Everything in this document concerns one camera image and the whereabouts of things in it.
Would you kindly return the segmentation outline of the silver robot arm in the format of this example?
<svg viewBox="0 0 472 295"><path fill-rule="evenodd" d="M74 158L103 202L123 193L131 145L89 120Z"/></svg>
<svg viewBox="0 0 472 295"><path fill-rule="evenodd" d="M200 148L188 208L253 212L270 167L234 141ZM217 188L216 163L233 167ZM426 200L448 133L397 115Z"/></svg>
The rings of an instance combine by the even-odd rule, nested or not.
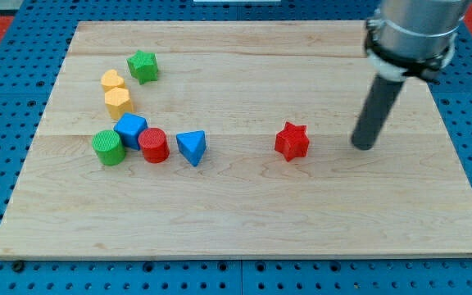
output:
<svg viewBox="0 0 472 295"><path fill-rule="evenodd" d="M470 0L383 0L365 23L365 53L385 80L433 81L454 57Z"/></svg>

